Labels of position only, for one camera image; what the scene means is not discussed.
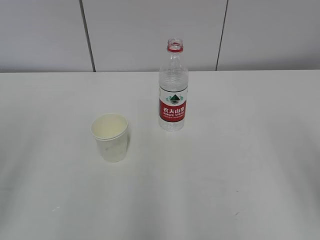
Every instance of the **white paper cup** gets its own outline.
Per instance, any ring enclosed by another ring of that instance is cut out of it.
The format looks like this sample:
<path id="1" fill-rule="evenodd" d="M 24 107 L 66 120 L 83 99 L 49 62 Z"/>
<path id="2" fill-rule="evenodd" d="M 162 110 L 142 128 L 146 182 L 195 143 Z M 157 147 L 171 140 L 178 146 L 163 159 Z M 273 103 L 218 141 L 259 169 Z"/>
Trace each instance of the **white paper cup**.
<path id="1" fill-rule="evenodd" d="M 127 153 L 128 121 L 117 113 L 107 113 L 98 117 L 91 125 L 97 149 L 103 159 L 116 163 Z"/>

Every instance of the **white table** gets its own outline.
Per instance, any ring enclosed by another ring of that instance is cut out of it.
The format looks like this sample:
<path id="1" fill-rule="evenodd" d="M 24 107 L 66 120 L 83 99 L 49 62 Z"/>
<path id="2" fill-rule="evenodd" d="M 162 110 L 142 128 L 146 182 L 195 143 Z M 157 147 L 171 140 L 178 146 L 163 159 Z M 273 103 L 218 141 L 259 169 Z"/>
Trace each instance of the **white table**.
<path id="1" fill-rule="evenodd" d="M 320 239 L 320 71 L 190 72 L 185 126 L 158 74 L 0 74 L 1 240 Z M 127 157 L 90 125 L 130 124 Z"/>

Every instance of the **plastic water bottle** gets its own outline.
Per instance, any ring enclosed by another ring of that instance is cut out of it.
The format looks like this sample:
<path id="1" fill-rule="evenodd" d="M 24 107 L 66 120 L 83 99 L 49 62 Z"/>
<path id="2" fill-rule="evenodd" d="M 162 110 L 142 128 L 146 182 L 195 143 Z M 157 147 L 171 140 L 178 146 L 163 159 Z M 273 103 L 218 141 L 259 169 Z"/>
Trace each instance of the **plastic water bottle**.
<path id="1" fill-rule="evenodd" d="M 159 72 L 159 125 L 171 132 L 182 129 L 185 124 L 189 72 L 180 62 L 183 50 L 181 39 L 169 39 L 170 58 Z"/>

